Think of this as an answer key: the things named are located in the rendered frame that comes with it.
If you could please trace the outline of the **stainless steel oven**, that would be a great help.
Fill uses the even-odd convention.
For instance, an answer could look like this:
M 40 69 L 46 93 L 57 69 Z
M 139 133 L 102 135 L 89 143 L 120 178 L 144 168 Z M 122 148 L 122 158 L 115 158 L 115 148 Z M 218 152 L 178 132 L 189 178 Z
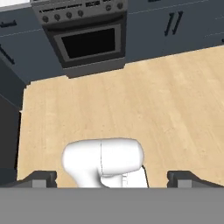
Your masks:
M 128 0 L 31 0 L 69 78 L 125 66 Z

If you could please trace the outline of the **black cabinet block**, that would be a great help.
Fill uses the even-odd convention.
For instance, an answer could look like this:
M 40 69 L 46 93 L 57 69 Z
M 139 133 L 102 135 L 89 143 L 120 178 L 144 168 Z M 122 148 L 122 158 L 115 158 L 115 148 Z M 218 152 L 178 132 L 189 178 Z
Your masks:
M 17 179 L 20 113 L 0 95 L 0 186 Z

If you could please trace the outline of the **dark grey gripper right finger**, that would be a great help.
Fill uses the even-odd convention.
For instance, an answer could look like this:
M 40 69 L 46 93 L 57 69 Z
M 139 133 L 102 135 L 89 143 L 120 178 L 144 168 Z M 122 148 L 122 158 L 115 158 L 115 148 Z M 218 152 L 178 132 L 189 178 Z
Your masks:
M 167 179 L 169 188 L 223 188 L 223 185 L 201 179 L 191 171 L 168 171 Z

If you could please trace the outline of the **dark blue-grey cupboard run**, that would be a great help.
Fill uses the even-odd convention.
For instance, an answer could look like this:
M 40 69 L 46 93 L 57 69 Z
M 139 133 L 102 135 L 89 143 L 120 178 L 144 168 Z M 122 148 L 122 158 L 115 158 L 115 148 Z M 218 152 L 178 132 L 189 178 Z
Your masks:
M 224 45 L 224 0 L 129 0 L 126 61 Z
M 62 67 L 30 5 L 0 9 L 0 95 L 21 109 L 32 81 L 61 76 Z

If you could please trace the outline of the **white rounded object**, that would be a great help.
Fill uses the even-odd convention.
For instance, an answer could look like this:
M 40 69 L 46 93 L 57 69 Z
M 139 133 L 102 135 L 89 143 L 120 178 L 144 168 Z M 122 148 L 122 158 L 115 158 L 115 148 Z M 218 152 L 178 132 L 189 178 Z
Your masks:
M 144 150 L 136 139 L 103 138 L 69 143 L 64 170 L 79 188 L 148 188 Z

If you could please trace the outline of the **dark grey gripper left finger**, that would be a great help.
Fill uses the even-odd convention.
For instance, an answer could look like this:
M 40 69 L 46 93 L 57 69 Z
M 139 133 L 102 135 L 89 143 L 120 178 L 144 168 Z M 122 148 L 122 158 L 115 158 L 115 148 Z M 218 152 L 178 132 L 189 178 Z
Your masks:
M 34 171 L 26 178 L 20 179 L 3 187 L 16 187 L 16 188 L 56 188 L 57 183 L 56 171 Z

